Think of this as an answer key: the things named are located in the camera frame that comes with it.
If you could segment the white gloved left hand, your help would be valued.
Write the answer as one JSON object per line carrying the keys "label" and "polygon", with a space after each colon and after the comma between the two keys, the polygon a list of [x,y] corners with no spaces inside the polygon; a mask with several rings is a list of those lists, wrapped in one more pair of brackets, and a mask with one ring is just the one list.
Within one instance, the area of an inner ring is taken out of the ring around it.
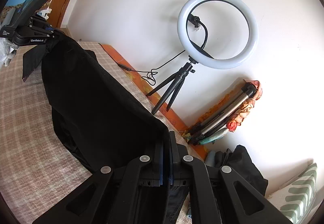
{"label": "white gloved left hand", "polygon": [[7,67],[20,47],[6,38],[0,38],[0,68]]}

